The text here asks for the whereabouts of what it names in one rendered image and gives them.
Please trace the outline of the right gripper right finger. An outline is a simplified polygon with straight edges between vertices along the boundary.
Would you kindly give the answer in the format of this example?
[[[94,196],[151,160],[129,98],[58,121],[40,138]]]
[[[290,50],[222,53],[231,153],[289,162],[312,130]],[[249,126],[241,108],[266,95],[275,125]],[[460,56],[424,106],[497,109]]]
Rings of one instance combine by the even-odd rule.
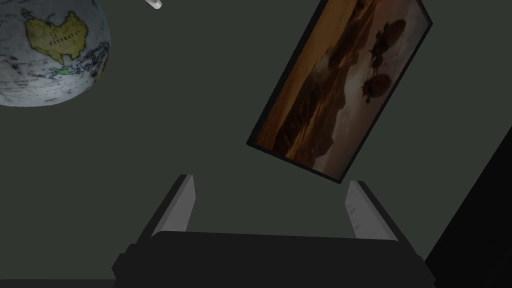
[[[364,181],[350,181],[345,208],[357,239],[397,241],[412,253],[415,251]]]

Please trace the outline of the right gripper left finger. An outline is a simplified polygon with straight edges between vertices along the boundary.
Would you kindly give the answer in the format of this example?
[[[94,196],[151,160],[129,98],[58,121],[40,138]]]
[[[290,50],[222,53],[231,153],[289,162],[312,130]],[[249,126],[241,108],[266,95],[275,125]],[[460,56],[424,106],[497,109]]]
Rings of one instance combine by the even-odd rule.
[[[161,231],[186,231],[195,200],[193,175],[180,174],[151,216],[137,242],[142,243]]]

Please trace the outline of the black framed landscape picture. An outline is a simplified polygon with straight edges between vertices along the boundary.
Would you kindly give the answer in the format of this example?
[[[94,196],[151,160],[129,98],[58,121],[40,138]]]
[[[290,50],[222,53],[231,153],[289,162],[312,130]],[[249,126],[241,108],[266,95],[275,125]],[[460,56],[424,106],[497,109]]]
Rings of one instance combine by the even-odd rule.
[[[320,0],[246,144],[341,183],[432,24],[422,0]]]

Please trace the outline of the white world globe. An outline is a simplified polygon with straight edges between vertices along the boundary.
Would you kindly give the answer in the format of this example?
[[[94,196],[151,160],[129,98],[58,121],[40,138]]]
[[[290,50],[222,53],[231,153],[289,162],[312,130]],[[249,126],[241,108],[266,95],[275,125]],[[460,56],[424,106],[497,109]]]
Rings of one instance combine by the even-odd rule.
[[[98,81],[110,53],[98,0],[0,0],[0,106],[71,100]]]

